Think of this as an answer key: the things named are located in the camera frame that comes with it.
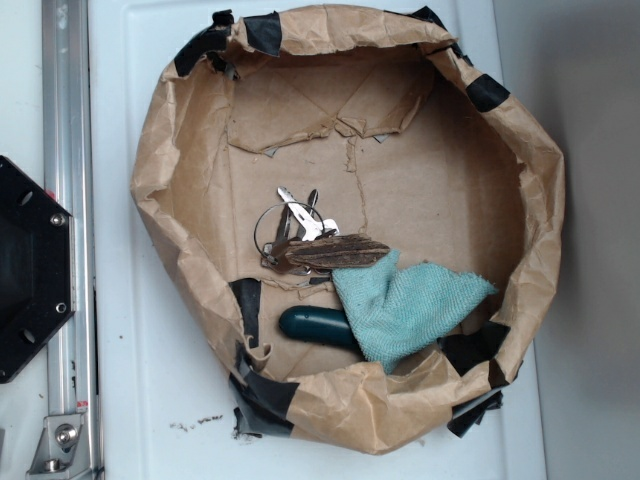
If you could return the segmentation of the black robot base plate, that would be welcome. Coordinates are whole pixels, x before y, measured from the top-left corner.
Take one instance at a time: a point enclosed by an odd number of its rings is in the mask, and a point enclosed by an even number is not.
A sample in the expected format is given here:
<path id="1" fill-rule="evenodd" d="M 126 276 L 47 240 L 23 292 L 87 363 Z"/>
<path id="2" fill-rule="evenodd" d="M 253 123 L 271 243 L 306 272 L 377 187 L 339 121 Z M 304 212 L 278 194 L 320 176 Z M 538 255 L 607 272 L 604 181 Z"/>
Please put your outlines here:
<path id="1" fill-rule="evenodd" d="M 73 313 L 71 216 L 1 158 L 1 382 L 11 382 Z"/>

